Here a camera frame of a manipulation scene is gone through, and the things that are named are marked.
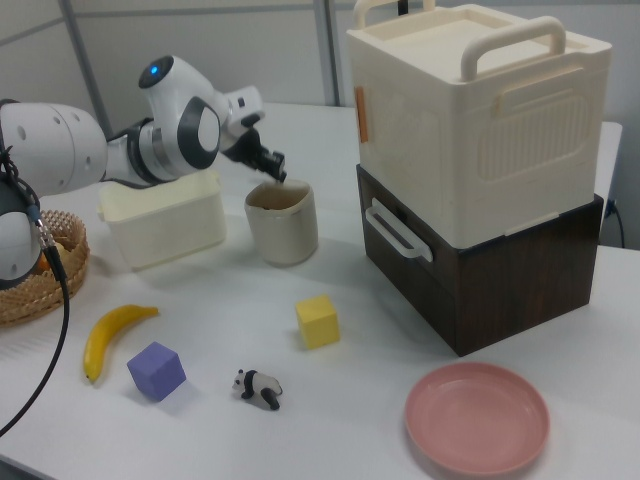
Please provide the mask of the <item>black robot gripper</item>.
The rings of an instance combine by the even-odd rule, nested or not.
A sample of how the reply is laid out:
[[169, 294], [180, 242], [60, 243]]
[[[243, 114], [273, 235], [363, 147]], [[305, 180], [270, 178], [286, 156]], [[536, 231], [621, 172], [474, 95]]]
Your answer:
[[228, 116], [222, 124], [220, 152], [231, 161], [270, 174], [283, 183], [285, 157], [274, 151], [272, 154], [260, 143], [254, 125], [264, 118], [262, 97], [255, 86], [248, 86], [224, 95], [228, 103]]

